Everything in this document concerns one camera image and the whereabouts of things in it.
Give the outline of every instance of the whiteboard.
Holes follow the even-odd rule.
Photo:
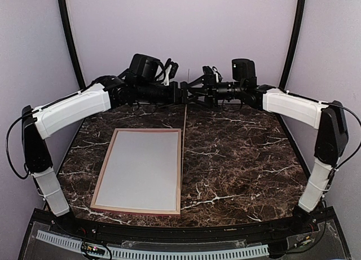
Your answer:
[[[179,215],[181,129],[116,129],[91,208]]]

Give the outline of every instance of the wooden frame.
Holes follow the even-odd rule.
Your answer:
[[[114,143],[119,133],[121,132],[147,132],[147,133],[169,133],[169,132],[178,132],[178,144],[177,144],[177,189],[176,189],[176,200],[175,200],[175,210],[154,210],[154,209],[132,209],[132,208],[115,208],[111,206],[102,206],[97,205],[96,200],[99,194],[99,189],[104,178],[104,173],[107,168],[109,157],[111,155]],[[115,129],[111,142],[109,144],[107,154],[103,162],[102,169],[99,174],[98,181],[96,183],[95,191],[93,194],[93,199],[90,204],[90,208],[102,211],[115,211],[123,213],[135,213],[135,214],[148,214],[148,215],[180,215],[181,214],[181,184],[182,184],[182,169],[181,169],[181,136],[182,129]]]

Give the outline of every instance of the black pole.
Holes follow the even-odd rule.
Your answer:
[[[306,0],[298,0],[297,1],[297,8],[296,8],[296,15],[294,17],[292,35],[289,42],[288,52],[286,61],[284,64],[281,80],[280,80],[280,89],[285,89],[289,72],[292,67],[292,62],[294,58],[294,53],[296,52],[296,46],[298,41],[298,36],[300,35],[301,23],[302,23],[302,16],[303,16],[303,9],[305,8]]]
[[[63,23],[65,39],[67,40],[68,51],[70,54],[70,58],[72,60],[75,76],[77,77],[79,88],[84,89],[85,81],[83,78],[83,74],[81,72],[77,51],[75,49],[72,29],[71,29],[70,21],[69,21],[67,2],[66,2],[66,0],[58,0],[58,3],[59,3],[61,22]]]

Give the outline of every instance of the marble table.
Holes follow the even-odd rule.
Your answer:
[[[90,209],[115,128],[180,128],[184,133],[180,217]],[[76,217],[159,227],[225,226],[289,217],[307,179],[273,114],[244,106],[120,107],[84,120],[59,171]]]

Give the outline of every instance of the wall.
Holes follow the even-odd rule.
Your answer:
[[[179,64],[176,79],[231,60],[256,63],[260,83],[278,85],[297,0],[68,0],[85,79],[120,74],[135,53]]]
[[[5,135],[24,106],[42,105],[77,90],[57,0],[0,0],[0,244],[2,259],[17,259],[34,207],[43,202],[31,178],[12,173]],[[77,125],[49,139],[57,168]],[[12,160],[23,173],[20,125],[11,134]]]
[[[326,101],[339,100],[361,116],[360,7],[361,0],[306,0],[300,40],[287,86],[290,91]],[[349,114],[347,123],[350,141],[346,156],[360,141],[360,127]],[[316,131],[291,120],[287,120],[287,124],[312,167]],[[327,194],[328,204],[336,210],[355,259],[361,257],[360,165],[361,155],[357,154],[337,173]]]

